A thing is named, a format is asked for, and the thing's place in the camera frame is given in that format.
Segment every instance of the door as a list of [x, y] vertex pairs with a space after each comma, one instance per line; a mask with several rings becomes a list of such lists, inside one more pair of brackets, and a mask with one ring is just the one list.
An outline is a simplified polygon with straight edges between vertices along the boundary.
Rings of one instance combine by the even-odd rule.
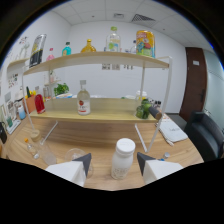
[[201, 48], [186, 47], [187, 81], [180, 116], [188, 121], [191, 112], [202, 111], [207, 88], [207, 69]]

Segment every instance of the office chair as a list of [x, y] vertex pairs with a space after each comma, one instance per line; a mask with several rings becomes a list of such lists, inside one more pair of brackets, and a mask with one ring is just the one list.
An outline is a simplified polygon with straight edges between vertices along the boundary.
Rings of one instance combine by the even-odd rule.
[[204, 112], [193, 111], [184, 131], [204, 162], [223, 157], [223, 133], [214, 120]]

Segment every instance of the shelf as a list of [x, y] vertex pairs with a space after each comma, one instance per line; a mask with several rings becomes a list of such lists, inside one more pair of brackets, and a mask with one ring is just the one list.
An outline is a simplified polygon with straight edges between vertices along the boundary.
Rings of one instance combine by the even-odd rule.
[[60, 82], [61, 80], [56, 80], [54, 82], [51, 82], [51, 83], [47, 83], [47, 84], [44, 84], [45, 86], [49, 86], [49, 85], [52, 85], [52, 84], [55, 84], [55, 83], [58, 83]]
[[8, 68], [10, 68], [14, 65], [20, 64], [20, 63], [24, 63], [28, 59], [30, 59], [30, 58], [23, 58], [23, 59], [20, 59], [20, 60], [12, 61], [12, 62], [9, 63]]
[[40, 63], [24, 72], [29, 75], [57, 68], [85, 65], [85, 64], [120, 64], [145, 68], [169, 68], [169, 64], [147, 56], [122, 52], [86, 52], [61, 56], [50, 61]]
[[134, 116], [136, 102], [132, 99], [91, 98], [91, 113], [81, 116], [77, 112], [77, 99], [55, 99], [45, 103], [46, 111], [30, 113], [31, 118], [47, 120], [91, 122], [91, 123], [155, 123], [156, 119], [149, 115], [142, 120]]

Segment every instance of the wooden table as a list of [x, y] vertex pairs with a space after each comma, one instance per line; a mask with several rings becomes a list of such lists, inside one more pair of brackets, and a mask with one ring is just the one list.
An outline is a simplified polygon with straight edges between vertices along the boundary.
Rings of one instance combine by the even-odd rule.
[[[41, 131], [42, 136], [46, 136], [55, 124], [54, 121], [48, 121], [46, 119], [33, 118], [32, 121], [34, 127]], [[155, 125], [152, 123], [138, 124], [138, 128], [148, 147], [155, 131]], [[46, 169], [47, 164], [41, 158], [35, 160], [25, 150], [26, 144], [24, 138], [30, 137], [31, 130], [29, 120], [27, 118], [24, 119], [14, 133], [11, 136], [8, 135], [9, 138], [5, 144], [4, 153], [7, 153], [10, 160]], [[116, 142], [121, 138], [132, 139], [136, 143], [136, 149], [133, 164], [127, 177], [123, 180], [114, 180], [110, 176], [111, 161]], [[92, 154], [91, 164], [93, 166], [93, 172], [87, 176], [84, 185], [85, 188], [113, 191], [140, 188], [145, 185], [137, 160], [137, 152], [146, 153], [134, 124], [97, 124], [59, 121], [47, 139], [47, 143], [56, 155], [57, 163], [64, 162], [66, 152], [72, 148], [79, 148], [86, 153]], [[189, 139], [177, 142], [172, 147], [158, 133], [152, 148], [146, 155], [160, 159], [165, 152], [170, 153], [167, 161], [177, 162], [183, 167], [203, 162], [197, 149]]]

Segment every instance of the yellow bottle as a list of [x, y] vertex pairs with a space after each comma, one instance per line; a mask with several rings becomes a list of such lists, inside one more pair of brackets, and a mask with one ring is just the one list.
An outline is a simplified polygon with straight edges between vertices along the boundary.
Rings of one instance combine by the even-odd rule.
[[92, 45], [91, 45], [91, 39], [88, 39], [87, 40], [87, 44], [86, 44], [86, 46], [81, 50], [81, 53], [83, 53], [83, 52], [95, 52], [96, 51], [96, 48], [95, 47], [93, 47]]

